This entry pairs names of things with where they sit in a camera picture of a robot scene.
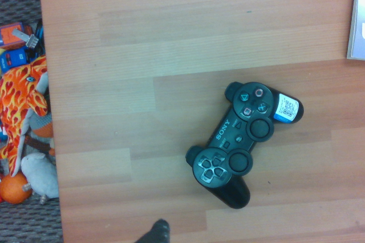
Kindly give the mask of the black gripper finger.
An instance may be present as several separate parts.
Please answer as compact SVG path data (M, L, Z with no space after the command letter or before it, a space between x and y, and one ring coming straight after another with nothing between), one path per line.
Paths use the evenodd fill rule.
M170 231L169 223L164 219L159 219L136 243L169 243L171 241Z

